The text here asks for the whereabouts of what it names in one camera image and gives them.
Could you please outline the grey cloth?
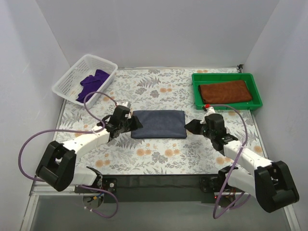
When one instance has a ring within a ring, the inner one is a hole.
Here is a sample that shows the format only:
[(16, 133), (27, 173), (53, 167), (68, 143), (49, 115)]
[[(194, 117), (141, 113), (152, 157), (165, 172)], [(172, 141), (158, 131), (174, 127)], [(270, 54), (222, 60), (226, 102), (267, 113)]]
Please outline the grey cloth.
[(133, 139), (185, 139), (185, 112), (179, 110), (138, 110), (133, 115), (142, 124), (131, 133)]

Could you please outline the brown towel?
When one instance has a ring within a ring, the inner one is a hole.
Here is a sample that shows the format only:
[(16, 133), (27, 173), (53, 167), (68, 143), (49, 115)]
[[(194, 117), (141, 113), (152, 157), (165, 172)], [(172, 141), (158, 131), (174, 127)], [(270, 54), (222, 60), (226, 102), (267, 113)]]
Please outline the brown towel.
[(243, 80), (198, 86), (204, 104), (242, 103), (253, 99)]

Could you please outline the purple cloth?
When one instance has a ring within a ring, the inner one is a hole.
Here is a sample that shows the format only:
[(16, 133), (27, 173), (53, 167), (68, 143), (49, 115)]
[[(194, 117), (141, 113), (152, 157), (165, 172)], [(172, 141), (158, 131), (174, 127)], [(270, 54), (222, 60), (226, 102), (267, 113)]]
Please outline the purple cloth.
[(108, 78), (109, 74), (100, 69), (97, 69), (94, 75), (87, 76), (80, 82), (83, 89), (78, 95), (77, 101), (83, 103), (85, 97), (89, 93), (97, 91)]

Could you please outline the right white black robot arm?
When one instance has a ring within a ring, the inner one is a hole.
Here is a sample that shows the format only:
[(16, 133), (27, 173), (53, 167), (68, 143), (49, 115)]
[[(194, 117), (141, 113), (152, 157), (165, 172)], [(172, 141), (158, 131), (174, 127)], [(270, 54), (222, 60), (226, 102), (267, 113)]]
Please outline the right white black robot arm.
[(192, 134), (210, 139), (214, 149), (232, 159), (237, 166), (224, 167), (218, 174), (202, 178), (203, 189), (219, 192), (222, 186), (237, 188), (256, 198), (268, 213), (299, 201), (299, 193), (285, 162), (273, 162), (244, 148), (235, 136), (227, 133), (223, 119), (208, 117), (207, 120), (203, 124), (194, 119), (185, 128)]

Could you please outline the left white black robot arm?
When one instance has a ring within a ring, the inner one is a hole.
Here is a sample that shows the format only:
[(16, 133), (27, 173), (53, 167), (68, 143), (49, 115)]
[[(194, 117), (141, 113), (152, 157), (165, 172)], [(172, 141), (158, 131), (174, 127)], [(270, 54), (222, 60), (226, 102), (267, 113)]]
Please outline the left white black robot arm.
[(112, 120), (111, 115), (106, 118), (109, 120), (97, 123), (87, 134), (62, 143), (49, 143), (36, 169), (36, 175), (58, 192), (70, 185), (102, 189), (102, 173), (92, 167), (76, 167), (76, 161), (121, 133), (143, 128), (136, 116), (125, 117), (121, 121)]

